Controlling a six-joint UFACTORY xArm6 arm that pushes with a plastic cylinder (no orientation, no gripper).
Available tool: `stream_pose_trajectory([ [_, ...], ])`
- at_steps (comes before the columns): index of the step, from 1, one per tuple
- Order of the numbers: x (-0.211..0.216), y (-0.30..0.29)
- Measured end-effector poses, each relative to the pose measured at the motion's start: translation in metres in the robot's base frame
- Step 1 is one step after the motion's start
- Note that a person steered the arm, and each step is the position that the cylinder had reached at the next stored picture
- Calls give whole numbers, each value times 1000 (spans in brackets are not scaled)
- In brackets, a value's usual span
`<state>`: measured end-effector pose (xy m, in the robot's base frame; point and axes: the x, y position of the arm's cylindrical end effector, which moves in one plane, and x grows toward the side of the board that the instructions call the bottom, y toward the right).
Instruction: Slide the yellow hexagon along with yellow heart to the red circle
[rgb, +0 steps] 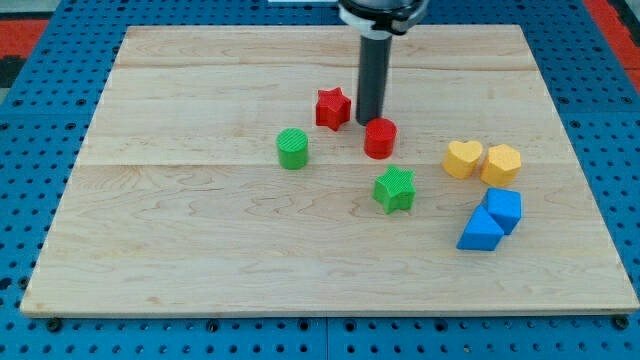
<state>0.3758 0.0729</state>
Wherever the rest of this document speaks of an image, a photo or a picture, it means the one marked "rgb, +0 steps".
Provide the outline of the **black robot arm flange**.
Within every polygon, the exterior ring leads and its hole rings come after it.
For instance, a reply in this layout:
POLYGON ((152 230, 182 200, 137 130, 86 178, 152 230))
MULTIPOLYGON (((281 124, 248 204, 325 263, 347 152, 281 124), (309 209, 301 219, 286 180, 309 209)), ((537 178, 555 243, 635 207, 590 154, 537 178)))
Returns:
POLYGON ((361 36, 385 40, 405 35, 427 14, 429 0, 339 0, 339 17, 361 36))

